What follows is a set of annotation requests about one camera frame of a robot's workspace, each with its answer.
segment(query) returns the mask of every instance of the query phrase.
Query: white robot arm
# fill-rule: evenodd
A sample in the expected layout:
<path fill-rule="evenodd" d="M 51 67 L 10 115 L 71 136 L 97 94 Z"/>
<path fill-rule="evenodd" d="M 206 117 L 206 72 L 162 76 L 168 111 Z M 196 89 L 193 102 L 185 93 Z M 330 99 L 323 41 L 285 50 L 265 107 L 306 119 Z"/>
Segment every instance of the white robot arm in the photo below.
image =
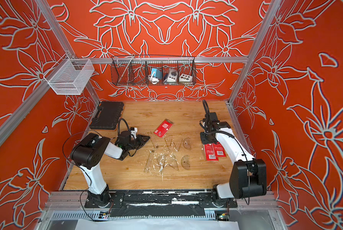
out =
<path fill-rule="evenodd" d="M 233 170 L 227 183 L 214 185 L 212 198 L 214 203 L 224 203 L 227 198 L 247 198 L 266 194 L 266 164 L 255 159 L 235 138 L 227 122 L 220 122 L 216 113 L 210 113 L 203 100 L 205 118 L 200 123 L 204 132 L 200 133 L 203 144 L 220 143 L 231 162 Z"/>
<path fill-rule="evenodd" d="M 123 131 L 115 144 L 110 142 L 108 137 L 89 133 L 72 149 L 70 157 L 82 169 L 88 184 L 87 199 L 92 205 L 105 208 L 110 204 L 109 186 L 104 181 L 100 170 L 101 157 L 105 154 L 123 160 L 130 155 L 129 150 L 141 148 L 150 139 L 149 136 L 136 133 L 137 128 Z"/>

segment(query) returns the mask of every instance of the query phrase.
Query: white paper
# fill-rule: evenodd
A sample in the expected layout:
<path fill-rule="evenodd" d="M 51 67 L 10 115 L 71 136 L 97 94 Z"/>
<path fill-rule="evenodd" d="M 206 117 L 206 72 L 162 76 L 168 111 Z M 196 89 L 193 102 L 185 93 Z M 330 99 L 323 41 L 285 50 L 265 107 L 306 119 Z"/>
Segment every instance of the white paper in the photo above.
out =
<path fill-rule="evenodd" d="M 239 230 L 238 222 L 184 220 L 177 218 L 144 218 L 93 222 L 79 219 L 75 230 Z"/>

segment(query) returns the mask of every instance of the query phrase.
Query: black case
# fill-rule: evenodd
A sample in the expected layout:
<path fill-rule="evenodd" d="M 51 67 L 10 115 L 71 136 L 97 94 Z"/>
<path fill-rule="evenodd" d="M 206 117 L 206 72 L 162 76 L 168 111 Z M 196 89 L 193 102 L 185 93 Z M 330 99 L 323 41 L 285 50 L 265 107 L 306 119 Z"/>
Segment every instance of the black case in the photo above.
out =
<path fill-rule="evenodd" d="M 123 102 L 101 102 L 90 128 L 95 130 L 115 130 L 123 112 Z"/>

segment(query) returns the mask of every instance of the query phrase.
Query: orange wall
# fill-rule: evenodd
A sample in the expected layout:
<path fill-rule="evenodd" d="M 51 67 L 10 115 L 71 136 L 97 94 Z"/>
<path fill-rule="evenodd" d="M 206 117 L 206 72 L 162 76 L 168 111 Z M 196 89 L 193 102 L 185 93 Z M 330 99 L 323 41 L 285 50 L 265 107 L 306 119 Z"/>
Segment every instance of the orange wall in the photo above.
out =
<path fill-rule="evenodd" d="M 269 1 L 48 0 L 78 57 L 164 54 L 244 56 Z M 225 100 L 242 63 L 198 65 L 194 86 L 115 86 L 109 65 L 92 84 L 105 100 Z"/>
<path fill-rule="evenodd" d="M 0 126 L 64 54 L 32 2 L 0 1 Z"/>
<path fill-rule="evenodd" d="M 0 126 L 64 54 L 34 1 L 0 1 Z M 85 130 L 95 104 L 49 91 L 0 147 L 0 229 L 33 229 L 67 171 L 62 145 Z M 65 146 L 68 155 L 74 136 Z"/>
<path fill-rule="evenodd" d="M 234 109 L 289 229 L 343 229 L 343 1 L 280 7 Z"/>

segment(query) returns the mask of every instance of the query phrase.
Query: wire basket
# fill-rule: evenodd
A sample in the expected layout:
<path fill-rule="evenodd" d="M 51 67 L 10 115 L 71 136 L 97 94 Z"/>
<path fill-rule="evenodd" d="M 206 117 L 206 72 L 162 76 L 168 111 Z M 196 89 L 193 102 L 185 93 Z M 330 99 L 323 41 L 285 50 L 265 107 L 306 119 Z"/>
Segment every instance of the wire basket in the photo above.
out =
<path fill-rule="evenodd" d="M 114 85 L 194 85 L 196 84 L 196 64 L 194 57 L 187 56 L 113 56 L 111 65 L 112 83 Z M 157 82 L 150 80 L 153 68 L 161 72 Z M 177 71 L 175 82 L 167 82 L 170 70 Z M 191 81 L 180 82 L 179 76 L 191 76 Z"/>
<path fill-rule="evenodd" d="M 63 61 L 58 72 L 47 82 L 56 94 L 80 95 L 92 76 L 94 67 L 90 59 L 84 65 L 73 65 L 69 59 Z"/>

